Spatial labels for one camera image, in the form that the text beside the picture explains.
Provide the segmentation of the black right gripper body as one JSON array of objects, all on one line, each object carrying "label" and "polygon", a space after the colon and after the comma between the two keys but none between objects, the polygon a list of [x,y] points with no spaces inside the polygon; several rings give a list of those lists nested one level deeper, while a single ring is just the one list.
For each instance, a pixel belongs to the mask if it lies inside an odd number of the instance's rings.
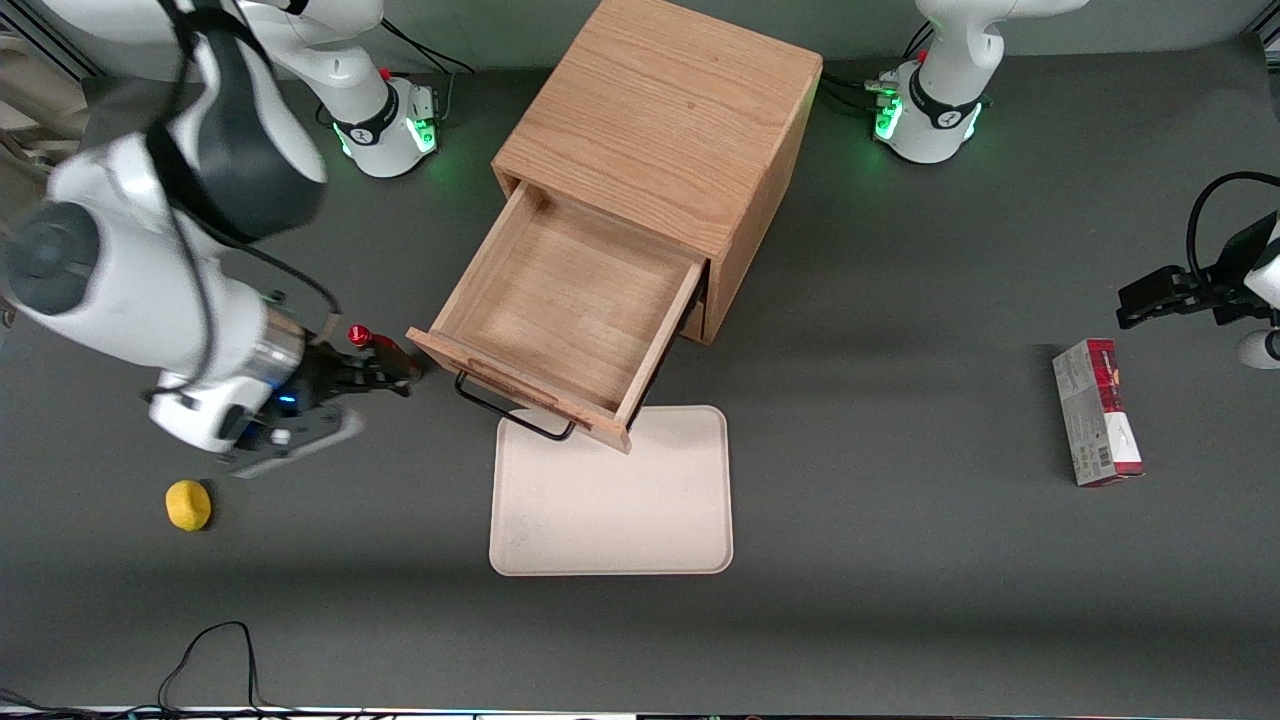
[{"label": "black right gripper body", "polygon": [[361,357],[340,354],[328,342],[303,342],[300,364],[264,405],[264,425],[302,416],[343,395],[371,392],[376,379]]}]

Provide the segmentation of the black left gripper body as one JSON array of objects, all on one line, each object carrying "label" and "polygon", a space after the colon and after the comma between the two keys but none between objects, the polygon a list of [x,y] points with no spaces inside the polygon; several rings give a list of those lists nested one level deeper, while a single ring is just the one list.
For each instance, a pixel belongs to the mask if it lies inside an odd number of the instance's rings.
[{"label": "black left gripper body", "polygon": [[1261,290],[1263,278],[1257,275],[1251,287],[1245,278],[1276,264],[1276,217],[1266,215],[1228,238],[1215,263],[1204,265],[1198,252],[1198,222],[1192,222],[1185,241],[1187,266],[1183,283],[1187,299],[1201,299],[1215,305],[1213,319],[1226,325],[1244,318],[1276,322],[1276,300]]}]

